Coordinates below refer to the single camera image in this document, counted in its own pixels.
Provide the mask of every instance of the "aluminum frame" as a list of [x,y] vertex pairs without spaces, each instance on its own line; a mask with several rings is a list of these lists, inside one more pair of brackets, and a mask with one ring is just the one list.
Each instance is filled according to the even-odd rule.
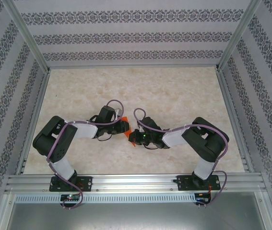
[[39,49],[37,43],[35,42],[33,35],[30,33],[23,17],[21,16],[19,10],[17,9],[16,5],[14,4],[14,1],[13,0],[3,0],[2,3],[5,6],[6,10],[8,11],[9,15],[12,17],[18,30],[22,34],[25,42],[27,43],[31,52],[33,53],[36,60],[38,61],[40,67],[43,69],[44,72],[47,72],[49,70],[49,66],[48,66],[41,50]]
[[240,40],[243,32],[245,31],[246,27],[248,26],[248,23],[250,22],[251,18],[253,17],[256,9],[260,5],[261,0],[251,0],[248,7],[246,8],[246,11],[242,15],[242,18],[234,31],[230,41],[228,42],[228,45],[226,46],[220,61],[218,63],[219,69],[223,69],[226,65],[227,60],[230,58],[232,52],[234,51],[238,41]]
[[230,92],[226,86],[226,82],[225,82],[225,78],[223,76],[222,71],[220,71],[219,69],[216,68],[216,75],[219,81],[219,85],[220,85],[220,89],[221,89],[221,93],[223,96],[223,100],[225,102],[225,107],[228,113],[228,116],[230,118],[230,122],[232,125],[232,129],[234,132],[234,136],[236,139],[236,143],[237,143],[237,147],[238,150],[240,152],[240,155],[244,158],[244,160],[246,161],[247,164],[247,168],[249,172],[255,172],[254,168],[253,168],[253,164],[248,152],[248,148],[246,146],[245,140],[243,138],[243,134],[242,131],[240,129],[240,125],[239,125],[239,121],[234,109],[234,105],[233,102],[231,100],[231,96],[230,96]]
[[[173,182],[178,174],[88,175],[93,177],[92,191],[85,194],[182,194],[205,191],[178,191]],[[53,175],[11,175],[0,206],[0,230],[6,230],[14,201],[19,194],[67,194],[49,191]],[[218,174],[220,183],[225,176]],[[224,192],[254,192],[264,226],[272,230],[272,205],[261,173],[229,173]]]

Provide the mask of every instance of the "gray metal panel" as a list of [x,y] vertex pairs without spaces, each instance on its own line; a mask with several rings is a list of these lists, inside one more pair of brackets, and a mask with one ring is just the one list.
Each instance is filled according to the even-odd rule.
[[188,203],[85,204],[63,210],[58,204],[15,204],[9,230],[263,230],[254,193],[222,194],[216,205]]

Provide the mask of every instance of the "robotic arm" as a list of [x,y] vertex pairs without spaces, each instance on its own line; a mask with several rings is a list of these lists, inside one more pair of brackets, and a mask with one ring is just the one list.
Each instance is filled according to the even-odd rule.
[[94,115],[88,122],[67,125],[49,156],[57,139],[57,135],[60,134],[63,127],[68,123],[68,121],[59,116],[51,118],[34,139],[33,147],[37,149],[41,155],[47,157],[50,167],[56,172],[55,175],[58,178],[52,180],[52,182],[55,183],[53,186],[54,188],[64,187],[66,191],[72,189],[72,187],[64,183],[60,177],[72,184],[77,184],[79,182],[77,172],[71,167],[66,158],[66,152],[72,140],[74,138],[96,138],[101,141],[99,137],[103,136],[105,133],[116,135],[127,132],[129,131],[130,126],[127,121],[121,120],[121,116],[121,109],[115,110],[112,107],[105,105],[101,109],[99,115]]
[[130,134],[130,142],[145,147],[153,143],[157,149],[188,143],[198,153],[200,160],[185,186],[199,190],[207,188],[218,157],[229,142],[227,134],[201,117],[197,117],[192,125],[172,130],[162,130],[150,117],[137,121],[139,129]]

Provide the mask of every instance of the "patterned wallpaper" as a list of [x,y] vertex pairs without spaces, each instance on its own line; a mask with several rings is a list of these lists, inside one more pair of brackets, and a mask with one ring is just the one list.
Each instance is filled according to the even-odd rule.
[[16,0],[51,67],[217,64],[249,0]]
[[44,73],[0,1],[0,200],[15,174]]
[[272,200],[272,0],[261,2],[223,69],[254,168]]

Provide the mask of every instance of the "black mounting plate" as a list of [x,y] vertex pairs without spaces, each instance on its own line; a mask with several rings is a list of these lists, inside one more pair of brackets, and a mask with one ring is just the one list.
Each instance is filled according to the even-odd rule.
[[220,190],[220,181],[218,175],[210,175],[205,181],[203,188],[198,188],[193,182],[192,175],[178,175],[177,176],[177,187],[179,191],[199,191],[208,190],[208,185],[211,185],[211,190]]
[[[83,192],[91,192],[92,177],[91,176],[77,176],[76,186],[81,188]],[[69,184],[62,181],[60,178],[53,176],[49,185],[50,192],[78,192],[78,190]]]

